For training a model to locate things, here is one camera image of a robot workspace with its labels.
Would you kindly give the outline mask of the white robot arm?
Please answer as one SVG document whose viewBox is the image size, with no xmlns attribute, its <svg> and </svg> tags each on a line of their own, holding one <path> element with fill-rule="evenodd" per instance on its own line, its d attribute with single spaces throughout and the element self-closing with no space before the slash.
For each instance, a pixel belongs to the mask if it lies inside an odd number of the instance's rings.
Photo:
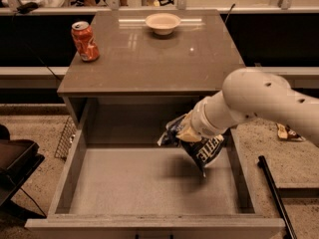
<svg viewBox="0 0 319 239">
<path fill-rule="evenodd" d="M 213 138 L 256 118 L 287 125 L 319 144 L 319 100 L 292 90 L 280 76 L 246 68 L 229 74 L 221 91 L 199 101 L 176 137 L 188 142 Z"/>
</svg>

